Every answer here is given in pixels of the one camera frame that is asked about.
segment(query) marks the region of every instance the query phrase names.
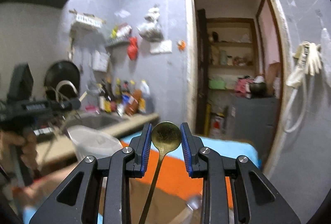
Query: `light blue cloth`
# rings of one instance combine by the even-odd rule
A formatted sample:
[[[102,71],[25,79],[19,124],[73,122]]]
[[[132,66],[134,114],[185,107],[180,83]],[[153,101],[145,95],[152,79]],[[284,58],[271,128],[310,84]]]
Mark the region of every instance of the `light blue cloth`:
[[[37,210],[33,207],[26,207],[23,212],[23,223],[29,224],[31,218],[33,217],[34,213],[36,213],[36,211]],[[98,224],[102,224],[102,219],[102,215],[98,214]]]
[[[141,135],[141,132],[137,132],[135,134],[132,134],[130,136],[127,136],[121,141],[130,144],[130,141],[132,138]],[[230,141],[230,140],[216,140],[206,137],[200,137],[202,139],[202,142],[205,147],[211,148],[215,151],[217,151],[220,155],[229,157],[229,158],[237,158],[240,155],[245,155],[248,157],[257,167],[259,166],[259,159],[258,159],[258,152],[256,149],[248,144],[248,143],[242,143],[237,141]],[[156,147],[153,145],[151,146],[151,149],[158,151]],[[167,156],[171,156],[180,160],[184,160],[183,156],[183,150],[182,147],[179,146],[176,150],[170,152],[167,154]]]

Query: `pink wall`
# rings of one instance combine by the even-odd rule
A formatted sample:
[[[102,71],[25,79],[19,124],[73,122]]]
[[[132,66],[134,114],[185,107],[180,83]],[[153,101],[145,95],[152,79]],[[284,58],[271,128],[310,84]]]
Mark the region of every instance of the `pink wall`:
[[[280,62],[276,28],[272,20],[271,11],[268,3],[265,1],[259,16],[259,25],[261,28],[262,42],[264,48],[264,66],[265,73],[272,63]]]

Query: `triangular cutout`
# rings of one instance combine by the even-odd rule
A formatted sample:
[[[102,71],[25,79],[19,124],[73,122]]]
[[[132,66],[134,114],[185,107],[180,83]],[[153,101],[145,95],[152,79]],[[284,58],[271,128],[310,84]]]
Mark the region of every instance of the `triangular cutout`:
[[[275,196],[255,172],[250,171],[249,178],[252,183],[255,201],[257,205],[268,204],[275,200]]]
[[[83,180],[84,173],[79,172],[67,184],[67,186],[56,197],[59,203],[74,206],[76,204],[77,196],[79,193],[80,185]]]

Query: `green plastic container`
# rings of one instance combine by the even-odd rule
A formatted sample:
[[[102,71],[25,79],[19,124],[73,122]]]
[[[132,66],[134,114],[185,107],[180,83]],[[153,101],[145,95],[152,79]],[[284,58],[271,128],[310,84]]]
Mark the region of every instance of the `green plastic container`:
[[[224,80],[218,79],[211,79],[209,80],[209,88],[214,90],[225,90],[226,83]]]

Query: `light switch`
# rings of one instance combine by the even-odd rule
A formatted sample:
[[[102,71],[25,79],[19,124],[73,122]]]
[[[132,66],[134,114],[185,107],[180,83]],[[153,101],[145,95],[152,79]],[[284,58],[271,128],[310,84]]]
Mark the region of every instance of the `light switch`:
[[[172,53],[173,51],[173,43],[171,40],[164,40],[161,42],[153,42],[151,43],[151,50],[152,54],[156,53]]]

